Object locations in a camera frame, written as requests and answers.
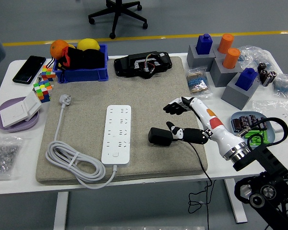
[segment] yellow floor line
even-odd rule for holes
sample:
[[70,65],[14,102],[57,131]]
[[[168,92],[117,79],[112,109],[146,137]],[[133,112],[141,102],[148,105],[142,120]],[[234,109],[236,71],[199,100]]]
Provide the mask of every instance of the yellow floor line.
[[[212,37],[220,37],[224,33],[210,34]],[[258,32],[237,32],[229,33],[234,36],[252,36],[252,35],[282,35],[288,34],[288,30],[280,31],[258,31]],[[176,34],[176,35],[155,35],[155,36],[139,36],[139,37],[117,37],[115,39],[111,38],[96,38],[97,42],[115,42],[115,41],[131,41],[131,40],[156,40],[156,39],[175,39],[175,38],[194,38],[203,34]],[[78,40],[65,40],[67,43],[77,43]],[[35,41],[35,42],[8,42],[3,43],[3,46],[34,46],[34,45],[47,45],[51,44],[53,41]]]

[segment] office chair base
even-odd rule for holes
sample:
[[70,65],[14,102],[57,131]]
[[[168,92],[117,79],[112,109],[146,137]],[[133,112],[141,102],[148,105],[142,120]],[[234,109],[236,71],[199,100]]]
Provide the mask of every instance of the office chair base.
[[112,32],[110,33],[109,37],[111,39],[114,39],[115,36],[115,29],[116,29],[116,25],[118,22],[119,17],[121,16],[121,14],[126,14],[130,17],[133,17],[135,19],[138,19],[140,21],[143,21],[143,29],[147,29],[148,28],[148,24],[147,24],[147,19],[145,19],[144,17],[128,10],[129,7],[132,6],[137,6],[137,10],[141,11],[142,10],[142,5],[140,4],[139,1],[134,1],[134,2],[129,2],[129,3],[122,3],[121,0],[116,0],[116,2],[113,2],[111,0],[107,0],[106,2],[106,6],[107,8],[101,11],[98,11],[96,13],[92,13],[88,16],[88,21],[90,24],[95,24],[95,20],[94,17],[98,17],[98,16],[102,16],[105,14],[109,14],[109,13],[115,13],[114,15],[114,21],[113,21],[113,26],[112,26]]

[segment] table leg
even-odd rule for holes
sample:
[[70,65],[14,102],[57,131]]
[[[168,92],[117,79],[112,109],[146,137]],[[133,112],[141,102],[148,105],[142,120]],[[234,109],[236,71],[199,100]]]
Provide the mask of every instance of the table leg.
[[235,194],[234,194],[235,184],[236,184],[235,180],[233,178],[225,179],[224,182],[225,182],[227,193],[230,199],[231,207],[235,215],[236,223],[240,224],[240,223],[248,222],[248,220],[246,219],[243,205],[241,201],[239,201],[235,197]]
[[54,230],[65,230],[68,192],[59,192],[57,199],[56,216],[54,218]]

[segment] power strip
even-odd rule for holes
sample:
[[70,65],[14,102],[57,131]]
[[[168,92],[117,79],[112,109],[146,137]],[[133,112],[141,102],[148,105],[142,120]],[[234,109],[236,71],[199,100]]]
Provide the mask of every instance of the power strip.
[[109,105],[105,124],[101,162],[105,166],[126,167],[130,163],[131,107]]

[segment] plastic bag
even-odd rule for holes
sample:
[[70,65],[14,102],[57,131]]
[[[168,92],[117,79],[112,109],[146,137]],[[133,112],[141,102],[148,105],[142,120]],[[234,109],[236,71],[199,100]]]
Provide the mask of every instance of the plastic bag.
[[192,96],[207,98],[212,95],[206,75],[206,67],[188,70],[187,83]]
[[12,172],[23,139],[19,137],[0,137],[0,180],[12,178]]
[[278,68],[272,63],[270,56],[263,49],[255,46],[242,46],[238,49],[241,52],[238,62],[243,70],[245,68],[257,70],[260,63],[265,63],[267,65],[265,70],[279,73]]
[[277,101],[253,101],[252,109],[264,114],[266,117],[278,117],[286,122],[288,126],[288,100]]
[[273,94],[288,98],[288,74],[279,73],[273,81]]

